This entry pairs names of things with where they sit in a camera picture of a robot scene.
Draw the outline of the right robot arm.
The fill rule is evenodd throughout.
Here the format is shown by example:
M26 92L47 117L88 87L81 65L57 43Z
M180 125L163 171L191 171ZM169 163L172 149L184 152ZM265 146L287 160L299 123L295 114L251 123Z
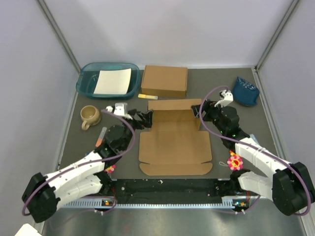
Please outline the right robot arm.
M251 162L264 173L257 175L247 169L234 170L230 176L230 190L237 195L251 191L271 200L284 215L298 214L305 208L308 214L315 202L315 188L307 167L280 159L260 146L239 126L235 108L223 107L214 101L191 107L202 123L212 122L218 129L223 145L236 155Z

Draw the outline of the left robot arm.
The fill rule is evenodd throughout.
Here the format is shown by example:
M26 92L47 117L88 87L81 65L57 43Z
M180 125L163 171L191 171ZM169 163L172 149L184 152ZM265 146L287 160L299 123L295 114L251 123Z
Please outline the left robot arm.
M36 223L41 223L72 201L111 191L111 180L105 170L131 151L136 130L152 127L153 111L128 110L125 103L117 103L102 112L121 124L108 128L102 143L82 159L53 173L33 175L22 194L23 216L30 215Z

